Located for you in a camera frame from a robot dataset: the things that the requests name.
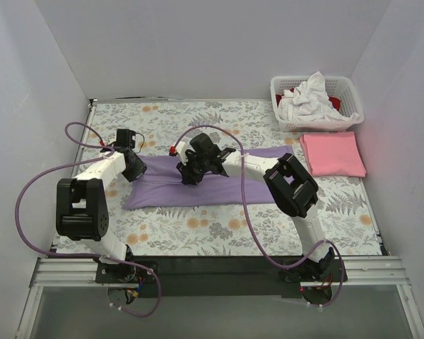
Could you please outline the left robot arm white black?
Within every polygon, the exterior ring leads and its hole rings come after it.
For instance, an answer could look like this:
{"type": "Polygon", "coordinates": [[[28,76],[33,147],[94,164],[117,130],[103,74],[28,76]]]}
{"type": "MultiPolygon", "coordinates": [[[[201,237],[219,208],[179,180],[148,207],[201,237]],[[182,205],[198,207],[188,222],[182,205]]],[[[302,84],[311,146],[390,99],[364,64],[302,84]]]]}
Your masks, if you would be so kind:
{"type": "Polygon", "coordinates": [[[102,150],[112,150],[73,179],[61,179],[57,184],[56,230],[73,242],[80,242],[99,261],[112,264],[112,274],[127,283],[136,274],[136,265],[130,261],[131,250],[109,230],[110,217],[106,188],[115,177],[122,175],[129,183],[136,181],[147,170],[136,154],[137,133],[119,129],[115,141],[102,150]]]}

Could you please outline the purple t shirt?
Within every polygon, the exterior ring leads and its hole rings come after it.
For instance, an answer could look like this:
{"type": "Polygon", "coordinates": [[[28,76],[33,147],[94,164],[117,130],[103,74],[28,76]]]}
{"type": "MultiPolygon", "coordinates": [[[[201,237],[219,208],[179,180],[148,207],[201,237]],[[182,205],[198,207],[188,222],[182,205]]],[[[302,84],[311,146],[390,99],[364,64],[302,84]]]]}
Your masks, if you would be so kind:
{"type": "Polygon", "coordinates": [[[241,179],[208,173],[197,185],[184,185],[170,156],[143,156],[146,172],[132,182],[125,210],[147,207],[194,207],[241,204],[241,179]]]}

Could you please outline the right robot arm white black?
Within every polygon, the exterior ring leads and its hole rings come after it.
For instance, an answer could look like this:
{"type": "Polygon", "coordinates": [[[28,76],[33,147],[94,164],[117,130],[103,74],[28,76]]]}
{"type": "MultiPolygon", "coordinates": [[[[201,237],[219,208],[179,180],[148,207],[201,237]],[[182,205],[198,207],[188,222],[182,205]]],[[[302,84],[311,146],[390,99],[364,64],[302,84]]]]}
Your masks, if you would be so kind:
{"type": "Polygon", "coordinates": [[[278,267],[298,280],[320,281],[330,276],[335,251],[319,221],[319,187],[293,154],[259,157],[234,148],[220,149],[205,133],[189,143],[177,141],[169,154],[180,159],[177,169],[185,185],[200,183],[206,174],[265,184],[276,206],[292,219],[302,245],[301,259],[278,267]]]}

